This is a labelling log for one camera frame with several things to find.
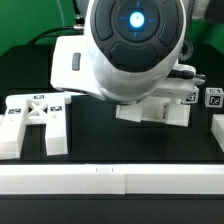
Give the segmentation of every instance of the black cable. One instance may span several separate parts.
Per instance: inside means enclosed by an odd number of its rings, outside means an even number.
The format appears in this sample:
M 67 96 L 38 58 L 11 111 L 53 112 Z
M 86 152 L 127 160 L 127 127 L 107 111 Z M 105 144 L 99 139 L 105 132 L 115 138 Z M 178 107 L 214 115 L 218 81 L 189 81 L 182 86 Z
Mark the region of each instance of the black cable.
M 183 50 L 182 50 L 181 54 L 179 55 L 179 60 L 181 60 L 181 61 L 186 61 L 189 58 L 191 58 L 191 56 L 193 55 L 193 52 L 194 52 L 194 47 L 193 47 L 193 44 L 190 41 L 189 37 L 187 36 L 187 31 L 188 31 L 188 28 L 190 26 L 190 23 L 191 23 L 191 20 L 193 17 L 195 3 L 196 3 L 195 0 L 189 0 L 189 2 L 188 2 L 188 9 L 187 9 L 187 15 L 186 15 L 186 20 L 187 20 L 186 34 L 185 34 L 185 38 L 184 38 L 184 45 L 187 48 L 187 52 L 183 53 Z
M 85 20 L 82 16 L 81 12 L 79 11 L 79 7 L 78 7 L 78 4 L 77 4 L 76 0 L 72 0 L 72 2 L 73 2 L 74 10 L 75 10 L 76 24 L 84 24 Z
M 65 31 L 65 30 L 73 30 L 74 31 L 74 28 L 72 26 L 65 26 L 65 27 L 59 27 L 59 28 L 47 30 L 47 31 L 39 34 L 37 37 L 33 38 L 32 40 L 30 40 L 27 44 L 34 45 L 40 38 L 43 38 L 44 36 L 46 36 L 48 34 L 59 32 L 59 31 Z
M 178 78 L 178 79 L 193 79 L 193 78 L 199 78 L 205 80 L 205 75 L 202 74 L 194 74 L 194 72 L 189 70 L 175 70 L 172 69 L 170 74 L 167 76 L 167 78 Z

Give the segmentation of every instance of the cube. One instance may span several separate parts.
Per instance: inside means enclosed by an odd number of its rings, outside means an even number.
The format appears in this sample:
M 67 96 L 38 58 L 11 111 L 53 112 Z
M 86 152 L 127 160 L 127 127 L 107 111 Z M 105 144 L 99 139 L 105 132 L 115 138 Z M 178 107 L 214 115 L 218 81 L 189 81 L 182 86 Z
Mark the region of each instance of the cube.
M 224 93 L 222 88 L 206 88 L 205 106 L 213 108 L 222 108 L 223 97 Z
M 189 97 L 188 99 L 183 99 L 182 104 L 194 104 L 198 103 L 198 97 L 199 97 L 199 89 L 197 86 L 194 87 L 194 94 Z

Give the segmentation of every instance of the glowing blue eye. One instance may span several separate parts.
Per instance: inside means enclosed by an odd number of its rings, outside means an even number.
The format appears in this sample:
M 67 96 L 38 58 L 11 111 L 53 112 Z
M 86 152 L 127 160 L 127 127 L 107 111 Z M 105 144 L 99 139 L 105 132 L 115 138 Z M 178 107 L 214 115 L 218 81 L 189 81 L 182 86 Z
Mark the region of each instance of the glowing blue eye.
M 141 12 L 133 12 L 130 16 L 130 24 L 134 28 L 140 28 L 145 22 L 145 17 Z

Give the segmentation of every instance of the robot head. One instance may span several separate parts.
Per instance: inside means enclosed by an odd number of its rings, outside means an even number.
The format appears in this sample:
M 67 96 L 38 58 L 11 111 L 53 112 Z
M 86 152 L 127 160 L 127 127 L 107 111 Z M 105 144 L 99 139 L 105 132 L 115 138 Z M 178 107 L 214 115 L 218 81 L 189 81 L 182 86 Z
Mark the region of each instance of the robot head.
M 185 24 L 181 0 L 90 0 L 85 36 L 101 93 L 121 104 L 147 97 L 176 62 Z

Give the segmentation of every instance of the green wall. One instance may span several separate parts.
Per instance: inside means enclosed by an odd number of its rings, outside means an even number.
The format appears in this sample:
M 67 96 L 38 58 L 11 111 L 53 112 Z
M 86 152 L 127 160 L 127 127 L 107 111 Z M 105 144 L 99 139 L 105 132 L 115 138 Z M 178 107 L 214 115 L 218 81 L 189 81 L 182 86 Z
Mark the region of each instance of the green wall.
M 224 25 L 209 24 L 202 20 L 193 21 L 189 29 L 193 43 L 205 43 L 224 54 Z
M 72 0 L 60 0 L 65 24 L 74 24 Z M 62 26 L 57 0 L 0 0 L 0 55 L 12 46 L 26 44 L 48 29 Z M 224 25 L 194 21 L 189 29 L 194 43 L 213 45 L 224 54 Z M 44 39 L 40 44 L 54 43 Z
M 60 0 L 65 24 L 74 24 L 72 0 Z M 0 0 L 0 55 L 12 46 L 26 44 L 48 29 L 61 27 L 57 0 Z M 52 43 L 44 39 L 38 43 Z

